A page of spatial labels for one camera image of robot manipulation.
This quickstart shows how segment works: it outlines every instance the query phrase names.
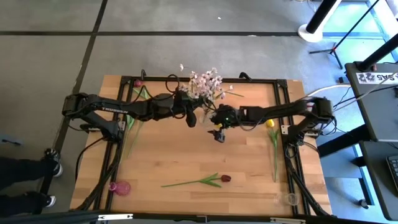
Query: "label sticker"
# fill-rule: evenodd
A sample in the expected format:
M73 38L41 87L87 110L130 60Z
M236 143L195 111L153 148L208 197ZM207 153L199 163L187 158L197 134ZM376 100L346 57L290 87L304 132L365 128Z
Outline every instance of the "label sticker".
M379 84L389 75L391 75L391 73L364 72L357 73L356 78L359 84ZM398 74L389 77L383 84L398 84Z

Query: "wooden tabletop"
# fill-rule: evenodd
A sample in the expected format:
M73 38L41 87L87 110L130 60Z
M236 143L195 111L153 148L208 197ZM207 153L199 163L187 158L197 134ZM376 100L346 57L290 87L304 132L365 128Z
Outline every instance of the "wooden tabletop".
M115 98L121 77L107 75L100 96ZM145 82L151 95L167 93L164 82ZM220 103L239 106L274 106L275 96L270 84L234 83L234 93L244 97L227 95ZM288 80L290 100L303 97L301 81ZM98 114L111 119L112 114ZM216 142L207 131L213 125L202 123L203 110L195 111L198 122L189 128L185 119L148 121L142 125L134 145L139 123L128 132L119 166L117 180L131 185L131 193L115 195L112 210L129 213L173 213L195 215L278 215L291 217L292 209L284 202L289 193L282 143L277 151L277 180L274 182L274 148L265 125L253 131L233 128L225 131L225 143ZM295 116L295 123L303 117ZM90 133L87 145L101 137ZM315 140L306 138L315 144ZM87 150L81 161L71 208L79 206L93 190L100 176L106 142L102 141ZM331 213L325 180L318 153L308 146L300 147L306 186L317 202ZM217 188L201 183L162 188L161 185L198 180L218 172L232 177L231 182L215 182ZM104 207L105 197L101 202Z

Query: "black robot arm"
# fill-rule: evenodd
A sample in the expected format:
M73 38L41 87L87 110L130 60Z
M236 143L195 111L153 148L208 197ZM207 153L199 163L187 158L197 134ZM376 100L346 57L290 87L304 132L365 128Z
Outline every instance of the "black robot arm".
M327 124L334 119L331 102L324 98L304 98L293 103L267 108L241 106L238 110L228 105L220 105L211 118L220 129L212 133L217 141L224 142L225 129L240 126L243 130L247 130L243 126L254 128L268 119L293 115L302 115L305 119L298 125L289 127L287 141L291 144L296 144L297 141L300 143L307 131L316 132L312 129L316 125Z
M193 111L202 104L202 100L193 100L183 91L162 93L148 100L132 103L79 93L65 98L62 114L70 119L80 118L86 121L88 124L81 126L86 131L99 129L108 141L119 141L123 127L117 121L105 120L95 113L96 110L128 114L140 121L181 118L178 115L182 115L186 116L187 125L194 127L196 117Z

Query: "desk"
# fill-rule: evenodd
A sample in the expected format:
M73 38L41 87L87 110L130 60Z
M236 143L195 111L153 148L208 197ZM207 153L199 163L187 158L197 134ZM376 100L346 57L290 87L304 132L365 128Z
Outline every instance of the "desk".
M397 155L398 150L385 142L360 141L359 146L384 217L398 221L398 192L386 162L386 157Z
M99 95L116 98L120 79L120 76L105 76ZM289 80L287 84L291 101L303 97L302 82ZM145 82L145 85L151 95L167 92L164 82ZM234 92L244 98L227 95L222 103L235 107L275 105L274 89L270 84L234 83L233 86ZM118 180L130 183L131 193L127 197L115 195L111 209L129 213L291 217L291 207L278 200L289 192L281 142L277 155L277 181L274 182L274 150L264 125L251 132L229 129L225 143L221 144L207 133L213 126L200 123L202 113L202 110L195 110L198 118L195 128L188 128L184 119L144 123L128 157L137 128L133 126L124 144L117 176ZM108 112L98 114L106 119L112 117ZM302 119L295 116L294 122L299 123ZM100 133L90 133L87 145L100 137ZM314 139L306 141L315 144ZM100 142L84 153L70 208L79 206L96 185L105 146L105 142ZM302 146L300 154L306 186L323 209L331 213L318 153ZM220 189L204 184L160 187L200 179L215 172L230 175L232 181L222 183Z
M361 72L355 67L355 64L347 63L345 67L347 78L355 96L366 93L374 87L372 84L359 83L356 74ZM376 67L376 73L392 74L398 71L398 65L388 63L377 64ZM392 85L398 84L382 84L378 89ZM357 144L359 141L398 142L397 105L398 98L395 97L393 89L370 93L363 99L358 100L358 106L365 124L319 146L320 156L327 156L340 149Z

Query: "person's leg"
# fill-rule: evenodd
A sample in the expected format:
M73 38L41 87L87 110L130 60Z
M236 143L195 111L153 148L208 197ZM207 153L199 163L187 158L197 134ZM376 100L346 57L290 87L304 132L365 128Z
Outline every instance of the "person's leg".
M27 192L16 197L0 195L0 217L32 213L38 208L51 207L54 203L54 196L47 196L38 192Z
M16 182L37 180L47 172L56 177L62 173L59 154L53 149L47 149L44 158L39 161L0 157L0 189Z

